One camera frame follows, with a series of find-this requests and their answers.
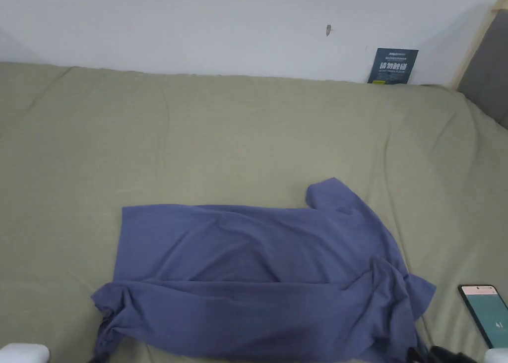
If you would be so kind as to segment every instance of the headboard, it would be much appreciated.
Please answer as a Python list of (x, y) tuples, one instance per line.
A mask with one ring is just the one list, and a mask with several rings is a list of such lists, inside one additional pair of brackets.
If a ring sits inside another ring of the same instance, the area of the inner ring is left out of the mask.
[(498, 0), (485, 32), (457, 90), (508, 129), (508, 0)]

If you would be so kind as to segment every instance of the white wall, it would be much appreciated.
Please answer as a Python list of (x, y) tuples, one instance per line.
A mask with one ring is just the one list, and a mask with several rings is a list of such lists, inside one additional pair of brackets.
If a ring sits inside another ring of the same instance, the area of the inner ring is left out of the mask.
[(0, 61), (364, 82), (415, 48), (412, 83), (449, 84), (494, 1), (0, 0)]

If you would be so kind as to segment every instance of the bed sheet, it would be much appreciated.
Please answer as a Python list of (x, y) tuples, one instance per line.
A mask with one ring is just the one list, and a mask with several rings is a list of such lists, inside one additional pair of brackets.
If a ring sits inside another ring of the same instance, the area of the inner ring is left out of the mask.
[[(480, 359), (459, 283), (508, 299), (508, 132), (460, 93), (0, 63), (0, 345), (91, 357), (122, 206), (305, 206), (337, 177), (437, 294), (418, 324)], [(113, 362), (173, 362), (126, 340)]]

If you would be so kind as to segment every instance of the black object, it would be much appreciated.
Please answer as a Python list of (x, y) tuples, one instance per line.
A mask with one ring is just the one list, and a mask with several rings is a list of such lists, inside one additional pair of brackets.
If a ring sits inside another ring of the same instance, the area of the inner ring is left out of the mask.
[(432, 346), (428, 351), (417, 350), (416, 348), (409, 348), (407, 350), (407, 363), (477, 363), (467, 355), (459, 352), (454, 354), (446, 348), (439, 346)]
[(485, 343), (487, 343), (487, 346), (489, 346), (489, 348), (494, 348), (494, 346), (492, 345), (492, 342), (490, 341), (489, 337), (487, 336), (487, 333), (485, 332), (485, 329), (482, 326), (482, 323), (480, 323), (480, 319), (474, 312), (474, 309), (472, 308), (471, 304), (469, 303), (467, 296), (464, 294), (464, 291), (462, 290), (462, 286), (492, 286), (495, 289), (497, 296), (500, 297), (500, 299), (503, 301), (503, 303), (506, 306), (507, 304), (506, 304), (505, 300), (503, 300), (503, 298), (500, 296), (500, 292), (497, 291), (497, 289), (494, 285), (490, 285), (490, 284), (461, 284), (461, 285), (459, 285), (459, 293), (460, 293), (462, 299), (464, 300), (464, 303), (466, 304), (467, 309), (469, 310), (469, 313), (471, 313), (474, 323), (477, 324), (477, 327), (480, 330), (480, 333), (482, 333), (482, 337), (485, 340)]

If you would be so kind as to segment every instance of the t-shirt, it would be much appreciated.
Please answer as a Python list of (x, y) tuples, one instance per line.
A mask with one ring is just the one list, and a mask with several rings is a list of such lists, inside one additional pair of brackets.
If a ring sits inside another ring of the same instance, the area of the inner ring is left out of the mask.
[(125, 207), (96, 355), (129, 336), (242, 361), (405, 361), (435, 287), (408, 273), (376, 214), (342, 182), (305, 209)]

